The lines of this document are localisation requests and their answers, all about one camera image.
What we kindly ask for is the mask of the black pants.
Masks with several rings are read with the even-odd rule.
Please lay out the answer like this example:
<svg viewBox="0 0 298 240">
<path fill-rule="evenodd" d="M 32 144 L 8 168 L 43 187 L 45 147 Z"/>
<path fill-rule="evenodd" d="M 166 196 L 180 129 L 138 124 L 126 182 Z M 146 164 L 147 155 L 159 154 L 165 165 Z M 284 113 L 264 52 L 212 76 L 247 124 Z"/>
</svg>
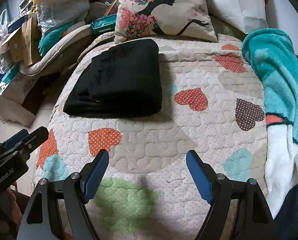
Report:
<svg viewBox="0 0 298 240">
<path fill-rule="evenodd" d="M 65 104 L 84 118 L 139 118 L 162 108 L 159 47 L 152 39 L 125 42 L 92 58 Z"/>
</svg>

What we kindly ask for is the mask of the flat cardboard piece on floor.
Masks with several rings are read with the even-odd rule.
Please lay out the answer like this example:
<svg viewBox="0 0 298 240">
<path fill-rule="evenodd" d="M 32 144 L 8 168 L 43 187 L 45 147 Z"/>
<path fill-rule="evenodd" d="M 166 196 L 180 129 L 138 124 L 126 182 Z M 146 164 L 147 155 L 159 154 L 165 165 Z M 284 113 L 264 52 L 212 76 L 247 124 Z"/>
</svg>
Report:
<svg viewBox="0 0 298 240">
<path fill-rule="evenodd" d="M 35 119 L 36 116 L 33 113 L 18 103 L 0 96 L 0 120 L 4 124 L 12 121 L 30 127 Z"/>
</svg>

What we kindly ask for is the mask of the brown cardboard box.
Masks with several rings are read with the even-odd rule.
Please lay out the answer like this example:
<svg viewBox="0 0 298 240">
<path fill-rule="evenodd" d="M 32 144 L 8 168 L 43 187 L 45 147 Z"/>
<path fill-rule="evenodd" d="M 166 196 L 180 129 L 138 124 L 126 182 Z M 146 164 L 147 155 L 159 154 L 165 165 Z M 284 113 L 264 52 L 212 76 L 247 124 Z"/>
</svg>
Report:
<svg viewBox="0 0 298 240">
<path fill-rule="evenodd" d="M 12 63 L 23 61 L 25 66 L 31 66 L 40 61 L 41 31 L 38 28 L 37 13 L 34 12 L 19 18 L 8 27 L 8 34 L 2 42 L 2 46 L 9 47 Z"/>
</svg>

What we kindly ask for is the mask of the beige padded chair cushion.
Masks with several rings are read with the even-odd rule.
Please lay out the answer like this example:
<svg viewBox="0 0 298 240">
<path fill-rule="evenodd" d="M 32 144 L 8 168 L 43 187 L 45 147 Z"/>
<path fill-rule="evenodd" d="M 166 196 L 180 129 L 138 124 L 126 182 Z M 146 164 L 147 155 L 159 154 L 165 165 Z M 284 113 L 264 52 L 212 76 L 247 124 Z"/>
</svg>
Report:
<svg viewBox="0 0 298 240">
<path fill-rule="evenodd" d="M 42 57 L 42 59 L 31 65 L 26 66 L 24 62 L 21 62 L 19 65 L 19 71 L 25 76 L 35 76 L 40 74 L 50 65 L 58 56 L 61 55 L 65 49 L 69 48 L 71 45 L 77 44 L 84 38 L 89 38 L 92 36 L 92 29 L 89 24 L 83 25 L 69 34 L 65 35 L 64 38 L 61 38 L 57 44 L 53 45 L 52 48 Z"/>
</svg>

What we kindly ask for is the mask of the heart patterned quilt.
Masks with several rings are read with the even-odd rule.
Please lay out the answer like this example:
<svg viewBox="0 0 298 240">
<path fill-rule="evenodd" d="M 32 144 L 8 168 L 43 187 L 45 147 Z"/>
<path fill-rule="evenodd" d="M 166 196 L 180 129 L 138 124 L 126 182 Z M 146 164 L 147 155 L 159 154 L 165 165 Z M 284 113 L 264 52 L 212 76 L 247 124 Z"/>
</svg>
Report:
<svg viewBox="0 0 298 240">
<path fill-rule="evenodd" d="M 97 37 L 78 58 L 48 123 L 33 180 L 63 180 L 104 148 L 109 165 L 86 209 L 101 239 L 193 239 L 209 210 L 187 169 L 195 150 L 231 180 L 254 178 L 267 193 L 263 86 L 240 51 L 216 43 L 154 37 L 159 47 L 162 109 L 137 119 L 72 117 L 65 101 L 92 58 L 114 46 Z"/>
</svg>

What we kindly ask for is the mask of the white plastic bag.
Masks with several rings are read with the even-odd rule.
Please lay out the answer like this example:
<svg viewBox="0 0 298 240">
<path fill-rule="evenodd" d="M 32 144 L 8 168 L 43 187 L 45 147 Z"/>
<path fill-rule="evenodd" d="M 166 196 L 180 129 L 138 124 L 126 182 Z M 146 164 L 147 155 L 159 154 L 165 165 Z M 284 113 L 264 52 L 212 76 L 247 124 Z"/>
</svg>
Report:
<svg viewBox="0 0 298 240">
<path fill-rule="evenodd" d="M 8 34 L 8 11 L 4 9 L 0 14 L 0 37 Z"/>
</svg>

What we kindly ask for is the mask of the white shelf unit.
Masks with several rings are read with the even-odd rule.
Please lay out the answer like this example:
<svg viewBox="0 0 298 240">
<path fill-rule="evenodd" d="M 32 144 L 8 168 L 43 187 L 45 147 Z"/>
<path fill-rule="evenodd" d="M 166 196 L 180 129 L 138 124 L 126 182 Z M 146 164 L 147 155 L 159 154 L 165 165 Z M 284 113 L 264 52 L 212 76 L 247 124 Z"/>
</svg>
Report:
<svg viewBox="0 0 298 240">
<path fill-rule="evenodd" d="M 34 0 L 21 0 L 18 3 L 18 12 L 20 15 L 25 15 L 34 7 Z"/>
</svg>

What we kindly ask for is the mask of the clear plastic bag bundle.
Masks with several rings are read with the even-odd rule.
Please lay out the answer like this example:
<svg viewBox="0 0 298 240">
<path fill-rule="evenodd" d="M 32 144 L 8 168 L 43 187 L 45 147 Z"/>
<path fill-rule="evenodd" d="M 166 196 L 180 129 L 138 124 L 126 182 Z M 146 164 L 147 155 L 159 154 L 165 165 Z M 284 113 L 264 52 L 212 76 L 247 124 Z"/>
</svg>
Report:
<svg viewBox="0 0 298 240">
<path fill-rule="evenodd" d="M 37 0 L 37 18 L 42 36 L 76 20 L 84 20 L 90 9 L 89 0 Z"/>
</svg>

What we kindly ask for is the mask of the teal wipes package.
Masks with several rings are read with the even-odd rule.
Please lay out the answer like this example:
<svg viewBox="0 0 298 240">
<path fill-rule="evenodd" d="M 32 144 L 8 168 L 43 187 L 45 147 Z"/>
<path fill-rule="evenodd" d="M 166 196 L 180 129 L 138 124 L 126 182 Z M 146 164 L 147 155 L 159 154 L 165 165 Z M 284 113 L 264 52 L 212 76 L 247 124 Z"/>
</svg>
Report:
<svg viewBox="0 0 298 240">
<path fill-rule="evenodd" d="M 90 27 L 92 28 L 94 35 L 101 35 L 103 33 L 114 31 L 115 25 L 116 25 L 116 14 L 112 14 L 108 16 L 102 16 L 101 18 L 94 20 L 90 24 Z"/>
</svg>

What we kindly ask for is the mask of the teal cartoon fleece blanket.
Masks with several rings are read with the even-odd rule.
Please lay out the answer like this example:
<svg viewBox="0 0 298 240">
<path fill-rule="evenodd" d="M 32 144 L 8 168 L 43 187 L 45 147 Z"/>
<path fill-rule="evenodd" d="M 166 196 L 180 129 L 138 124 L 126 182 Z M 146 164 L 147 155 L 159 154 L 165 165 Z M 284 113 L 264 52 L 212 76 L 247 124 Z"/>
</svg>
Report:
<svg viewBox="0 0 298 240">
<path fill-rule="evenodd" d="M 278 238 L 298 239 L 298 58 L 291 38 L 272 28 L 247 35 L 242 55 L 264 89 L 266 201 Z"/>
</svg>

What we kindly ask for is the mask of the floral woman print cushion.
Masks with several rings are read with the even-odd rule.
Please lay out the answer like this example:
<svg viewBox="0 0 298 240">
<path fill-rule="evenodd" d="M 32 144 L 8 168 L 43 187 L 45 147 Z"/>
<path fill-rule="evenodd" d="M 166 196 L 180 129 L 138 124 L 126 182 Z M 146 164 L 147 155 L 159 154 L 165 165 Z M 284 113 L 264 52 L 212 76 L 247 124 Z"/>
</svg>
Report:
<svg viewBox="0 0 298 240">
<path fill-rule="evenodd" d="M 217 42 L 206 0 L 118 0 L 115 43 L 153 35 Z"/>
</svg>

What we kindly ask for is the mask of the white pillow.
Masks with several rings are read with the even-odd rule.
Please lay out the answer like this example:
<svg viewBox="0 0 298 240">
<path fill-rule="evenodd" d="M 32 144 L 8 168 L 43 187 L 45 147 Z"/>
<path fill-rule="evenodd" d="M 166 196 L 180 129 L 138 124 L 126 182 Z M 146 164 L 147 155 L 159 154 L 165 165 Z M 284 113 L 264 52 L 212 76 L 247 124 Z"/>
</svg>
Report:
<svg viewBox="0 0 298 240">
<path fill-rule="evenodd" d="M 206 0 L 209 12 L 244 34 L 267 28 L 265 0 Z"/>
</svg>

